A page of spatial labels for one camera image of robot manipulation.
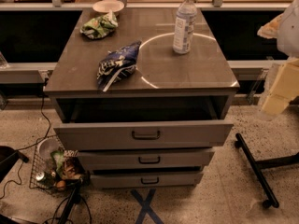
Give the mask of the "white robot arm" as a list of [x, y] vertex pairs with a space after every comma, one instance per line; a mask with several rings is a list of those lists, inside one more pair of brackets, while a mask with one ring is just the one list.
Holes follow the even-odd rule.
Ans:
[[259, 117], [271, 120], [299, 96], [299, 0], [293, 0], [282, 14], [262, 26], [257, 35], [275, 38], [278, 50], [288, 56], [285, 63], [274, 63], [269, 69], [259, 101]]

